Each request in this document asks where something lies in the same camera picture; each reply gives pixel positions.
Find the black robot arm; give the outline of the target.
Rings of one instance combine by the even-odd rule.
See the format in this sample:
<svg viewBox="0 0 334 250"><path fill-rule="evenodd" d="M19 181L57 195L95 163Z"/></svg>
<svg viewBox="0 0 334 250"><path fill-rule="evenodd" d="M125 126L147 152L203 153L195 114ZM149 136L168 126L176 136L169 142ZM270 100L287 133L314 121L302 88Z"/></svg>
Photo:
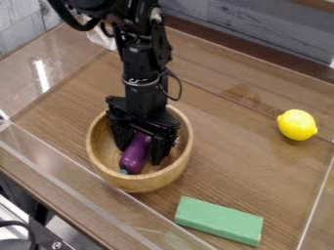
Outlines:
<svg viewBox="0 0 334 250"><path fill-rule="evenodd" d="M124 149L136 132L151 137L149 161L159 164L175 145L179 120L167 111L168 79L175 73L159 0L47 0L64 23L77 31L95 27L112 38L123 62L123 97L109 96L107 117L115 144Z"/></svg>

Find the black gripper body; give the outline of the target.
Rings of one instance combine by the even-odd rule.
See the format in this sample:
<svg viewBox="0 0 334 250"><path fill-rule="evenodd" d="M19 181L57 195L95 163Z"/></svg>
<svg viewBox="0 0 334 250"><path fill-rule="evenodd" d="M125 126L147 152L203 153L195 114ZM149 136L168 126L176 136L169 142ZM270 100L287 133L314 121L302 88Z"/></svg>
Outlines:
<svg viewBox="0 0 334 250"><path fill-rule="evenodd" d="M125 79L125 96L108 96L107 113L129 121L135 131L151 137L155 134L178 132L180 122L167 110L168 77L157 76L151 82L143 79Z"/></svg>

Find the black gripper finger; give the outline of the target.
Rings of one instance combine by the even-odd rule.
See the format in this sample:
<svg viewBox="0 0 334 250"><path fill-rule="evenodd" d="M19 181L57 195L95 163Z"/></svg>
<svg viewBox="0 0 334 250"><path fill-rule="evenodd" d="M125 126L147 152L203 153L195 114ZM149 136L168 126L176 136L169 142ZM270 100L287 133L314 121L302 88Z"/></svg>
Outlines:
<svg viewBox="0 0 334 250"><path fill-rule="evenodd" d="M107 113L107 117L116 147L124 151L133 138L135 129L127 119L116 117L111 112Z"/></svg>
<svg viewBox="0 0 334 250"><path fill-rule="evenodd" d="M155 134L151 138L149 161L159 165L163 158L169 154L171 147L175 145L178 133Z"/></svg>

